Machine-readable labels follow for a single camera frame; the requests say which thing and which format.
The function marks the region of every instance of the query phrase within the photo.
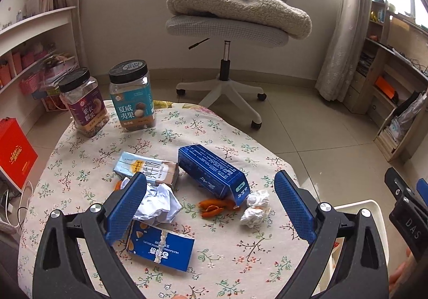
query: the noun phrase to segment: table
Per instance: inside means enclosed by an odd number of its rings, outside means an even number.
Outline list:
[[[178,148],[202,144],[239,168],[251,190],[267,189],[272,210],[258,228],[240,225],[243,208],[202,219],[197,203],[210,198],[184,171],[175,195],[183,205],[173,224],[162,228],[195,238],[186,273],[129,254],[125,241],[114,244],[117,256],[147,298],[191,299],[234,296],[274,298],[290,278],[308,243],[301,240],[273,190],[275,173],[284,169],[297,182],[292,167],[242,131],[199,105],[157,102],[155,128],[125,132],[111,101],[109,123],[93,138],[76,132],[72,123],[59,140],[31,198],[19,248],[19,285],[31,298],[37,248],[53,209],[65,214],[104,202],[118,178],[112,171],[122,151],[177,161]],[[106,293],[86,244],[81,253],[94,287]]]

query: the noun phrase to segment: black jar lid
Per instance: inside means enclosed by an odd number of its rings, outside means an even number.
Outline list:
[[[108,76],[114,84],[124,84],[136,81],[147,74],[147,64],[144,60],[128,60],[111,68]]]
[[[91,74],[87,68],[78,68],[66,74],[59,82],[59,91],[67,93],[84,84]]]

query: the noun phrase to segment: purple label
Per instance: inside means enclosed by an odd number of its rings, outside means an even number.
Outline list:
[[[82,126],[88,125],[105,109],[101,92],[98,88],[92,90],[78,102],[68,105],[74,119]]]

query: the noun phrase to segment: crumpled paper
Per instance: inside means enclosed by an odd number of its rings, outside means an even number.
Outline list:
[[[269,193],[266,189],[257,190],[247,196],[248,208],[241,217],[241,224],[250,228],[262,223],[263,219],[269,216]]]
[[[128,182],[129,179],[125,178],[120,185],[120,189],[123,189]],[[146,195],[135,212],[133,219],[151,226],[157,226],[160,223],[171,223],[182,208],[168,185],[161,183],[155,187],[147,183]]]

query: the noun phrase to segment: metal bolt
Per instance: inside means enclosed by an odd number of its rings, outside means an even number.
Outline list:
[[[97,213],[101,211],[101,208],[102,208],[101,204],[94,204],[89,208],[89,210],[93,213]]]
[[[324,212],[331,211],[331,205],[327,204],[326,202],[323,202],[320,204],[320,209],[323,210]]]
[[[55,209],[51,212],[51,217],[57,218],[57,217],[59,217],[60,214],[61,214],[61,211],[59,211],[58,209]]]
[[[372,213],[370,212],[370,210],[368,210],[368,209],[362,209],[361,210],[361,214],[364,216],[364,217],[370,217],[371,215],[372,215]]]

